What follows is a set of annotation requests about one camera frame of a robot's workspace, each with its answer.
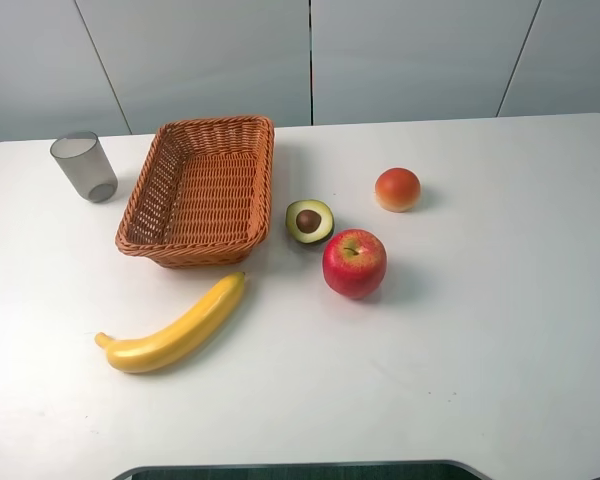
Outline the dark monitor edge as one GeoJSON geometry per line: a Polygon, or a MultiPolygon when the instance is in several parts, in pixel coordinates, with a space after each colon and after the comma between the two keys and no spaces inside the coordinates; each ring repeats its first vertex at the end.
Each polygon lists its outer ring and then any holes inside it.
{"type": "Polygon", "coordinates": [[[269,466],[138,467],[117,479],[144,480],[293,480],[293,479],[487,479],[451,461],[288,464],[269,466]]]}

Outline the yellow banana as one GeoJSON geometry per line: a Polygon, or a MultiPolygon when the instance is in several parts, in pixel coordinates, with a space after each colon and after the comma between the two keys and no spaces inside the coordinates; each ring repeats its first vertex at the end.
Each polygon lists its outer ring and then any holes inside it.
{"type": "Polygon", "coordinates": [[[240,303],[246,276],[236,272],[219,280],[190,310],[172,324],[139,339],[114,339],[103,332],[95,343],[114,369],[130,374],[172,365],[207,342],[240,303]]]}

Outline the brown wicker basket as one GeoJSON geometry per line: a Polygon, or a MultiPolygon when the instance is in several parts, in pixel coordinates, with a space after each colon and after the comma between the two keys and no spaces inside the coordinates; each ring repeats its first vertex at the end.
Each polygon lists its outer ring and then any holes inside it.
{"type": "Polygon", "coordinates": [[[235,264],[268,235],[274,125],[264,116],[169,122],[151,142],[115,237],[165,268],[235,264]]]}

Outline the grey translucent plastic cup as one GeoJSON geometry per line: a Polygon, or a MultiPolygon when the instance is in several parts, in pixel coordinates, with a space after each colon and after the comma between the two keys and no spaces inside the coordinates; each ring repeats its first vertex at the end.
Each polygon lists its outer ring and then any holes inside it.
{"type": "Polygon", "coordinates": [[[118,179],[95,133],[64,135],[52,143],[50,154],[83,199],[101,203],[116,193],[118,179]]]}

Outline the red apple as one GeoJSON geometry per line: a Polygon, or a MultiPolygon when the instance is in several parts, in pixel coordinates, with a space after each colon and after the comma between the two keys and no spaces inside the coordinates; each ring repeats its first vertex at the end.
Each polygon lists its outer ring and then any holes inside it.
{"type": "Polygon", "coordinates": [[[387,270],[383,243],[363,229],[347,229],[327,244],[322,258],[326,284],[349,299],[362,299],[382,283],[387,270]]]}

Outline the halved avocado with pit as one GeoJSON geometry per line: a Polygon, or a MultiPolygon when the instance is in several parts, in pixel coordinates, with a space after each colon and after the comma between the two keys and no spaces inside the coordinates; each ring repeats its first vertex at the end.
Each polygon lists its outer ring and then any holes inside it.
{"type": "Polygon", "coordinates": [[[298,200],[288,205],[285,225],[289,235],[305,245],[328,240],[334,231],[335,220],[328,205],[315,199],[298,200]]]}

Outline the round orange bread bun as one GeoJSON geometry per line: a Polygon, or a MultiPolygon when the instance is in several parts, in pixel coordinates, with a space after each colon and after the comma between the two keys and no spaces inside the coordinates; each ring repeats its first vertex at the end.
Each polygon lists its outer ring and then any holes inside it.
{"type": "Polygon", "coordinates": [[[419,201],[421,184],[410,170],[395,167],[383,172],[375,182],[375,198],[385,210],[401,213],[419,201]]]}

